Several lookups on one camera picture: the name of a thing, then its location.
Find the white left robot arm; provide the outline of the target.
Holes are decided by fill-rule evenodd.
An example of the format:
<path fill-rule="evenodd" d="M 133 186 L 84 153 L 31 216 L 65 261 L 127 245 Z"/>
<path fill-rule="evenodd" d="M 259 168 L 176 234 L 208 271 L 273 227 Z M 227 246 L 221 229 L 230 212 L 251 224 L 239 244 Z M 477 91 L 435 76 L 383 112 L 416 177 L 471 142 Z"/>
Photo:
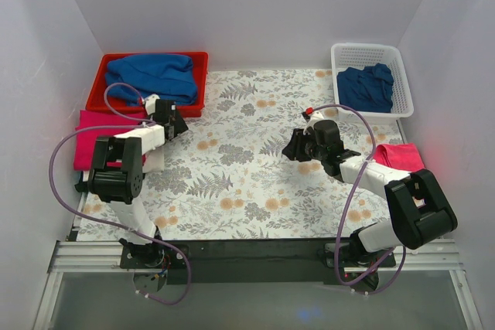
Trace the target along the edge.
<path fill-rule="evenodd" d="M 150 122 L 115 136 L 100 136 L 87 181 L 90 193 L 107 203 L 118 222 L 130 229 L 120 239 L 130 256 L 146 267 L 158 267 L 165 247 L 143 236 L 161 238 L 140 196 L 145 174 L 165 169 L 164 145 L 188 130 L 172 100 L 152 95 L 145 100 Z"/>

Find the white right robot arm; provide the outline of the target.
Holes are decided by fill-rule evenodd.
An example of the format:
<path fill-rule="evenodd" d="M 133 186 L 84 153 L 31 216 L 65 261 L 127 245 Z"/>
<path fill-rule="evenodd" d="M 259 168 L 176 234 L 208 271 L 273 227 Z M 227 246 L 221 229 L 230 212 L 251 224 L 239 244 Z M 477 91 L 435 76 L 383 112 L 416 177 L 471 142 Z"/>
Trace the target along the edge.
<path fill-rule="evenodd" d="M 415 250 L 458 226 L 432 172 L 390 168 L 345 148 L 335 121 L 310 121 L 305 128 L 296 128 L 282 154 L 291 161 L 318 161 L 327 175 L 386 201 L 389 219 L 355 230 L 342 247 L 330 247 L 337 262 L 364 267 L 381 251 L 399 246 Z"/>

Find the crimson red t shirt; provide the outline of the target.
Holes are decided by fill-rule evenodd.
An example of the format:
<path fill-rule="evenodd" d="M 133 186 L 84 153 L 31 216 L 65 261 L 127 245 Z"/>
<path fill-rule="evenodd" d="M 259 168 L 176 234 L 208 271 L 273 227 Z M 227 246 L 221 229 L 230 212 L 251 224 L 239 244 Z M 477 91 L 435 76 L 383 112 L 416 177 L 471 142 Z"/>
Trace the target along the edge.
<path fill-rule="evenodd" d="M 137 121 L 120 117 L 116 114 L 105 114 L 94 111 L 80 111 L 79 126 L 77 130 L 110 125 L 111 128 L 85 131 L 77 134 L 73 168 L 75 171 L 89 171 L 91 167 L 94 146 L 99 136 L 113 136 L 125 133 L 129 128 L 122 128 L 125 125 L 137 125 Z"/>

